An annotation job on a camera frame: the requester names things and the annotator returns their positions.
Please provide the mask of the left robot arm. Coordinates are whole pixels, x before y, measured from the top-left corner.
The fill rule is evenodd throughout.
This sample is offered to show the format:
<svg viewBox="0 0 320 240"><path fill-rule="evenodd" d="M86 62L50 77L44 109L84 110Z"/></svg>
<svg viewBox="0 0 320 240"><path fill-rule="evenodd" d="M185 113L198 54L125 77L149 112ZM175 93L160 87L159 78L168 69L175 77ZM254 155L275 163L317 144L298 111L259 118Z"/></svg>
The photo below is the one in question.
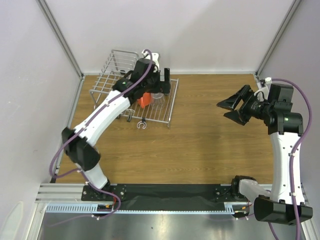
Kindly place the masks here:
<svg viewBox="0 0 320 240"><path fill-rule="evenodd" d="M171 91L170 69L161 72L156 60L140 58L134 69L115 81L105 100L73 129L62 130L63 151L88 181L86 195L103 201L112 193L111 183L100 166L95 145L109 125L144 94L167 95Z"/></svg>

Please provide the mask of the clear faceted glass cup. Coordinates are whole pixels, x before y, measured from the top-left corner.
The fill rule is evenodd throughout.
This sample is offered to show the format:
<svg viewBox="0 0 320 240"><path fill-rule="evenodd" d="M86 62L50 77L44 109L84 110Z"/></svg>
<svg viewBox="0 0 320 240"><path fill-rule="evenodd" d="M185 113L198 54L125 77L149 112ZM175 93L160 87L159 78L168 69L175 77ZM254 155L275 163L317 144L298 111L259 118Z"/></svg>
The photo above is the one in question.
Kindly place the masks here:
<svg viewBox="0 0 320 240"><path fill-rule="evenodd" d="M164 104L165 104L165 95L163 93L151 94L151 106L153 110L162 109Z"/></svg>

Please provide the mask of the orange mug white inside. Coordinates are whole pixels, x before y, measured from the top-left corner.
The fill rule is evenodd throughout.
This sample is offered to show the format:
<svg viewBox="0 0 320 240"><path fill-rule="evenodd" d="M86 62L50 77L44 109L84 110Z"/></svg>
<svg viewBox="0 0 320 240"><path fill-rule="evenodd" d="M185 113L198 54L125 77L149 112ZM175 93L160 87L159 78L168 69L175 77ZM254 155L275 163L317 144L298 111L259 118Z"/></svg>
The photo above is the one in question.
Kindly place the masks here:
<svg viewBox="0 0 320 240"><path fill-rule="evenodd" d="M141 98L137 100L139 106L144 109L146 106L148 106L152 101L151 93L145 92Z"/></svg>

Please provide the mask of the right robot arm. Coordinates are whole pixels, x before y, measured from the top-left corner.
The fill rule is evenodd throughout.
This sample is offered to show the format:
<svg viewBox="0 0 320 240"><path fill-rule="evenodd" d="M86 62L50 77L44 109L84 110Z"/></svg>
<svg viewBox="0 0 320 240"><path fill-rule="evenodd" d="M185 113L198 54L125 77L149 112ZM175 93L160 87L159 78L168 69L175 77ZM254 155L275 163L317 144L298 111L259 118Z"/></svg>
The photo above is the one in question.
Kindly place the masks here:
<svg viewBox="0 0 320 240"><path fill-rule="evenodd" d="M235 201L247 198L253 204L257 221L296 225L313 217L305 204L300 182L300 145L304 133L303 117L292 112L294 88L272 83L253 91L244 85L229 98L217 103L226 109L224 116L244 126L251 118L262 120L268 128L273 150L271 191L253 177L237 175L232 179L230 195Z"/></svg>

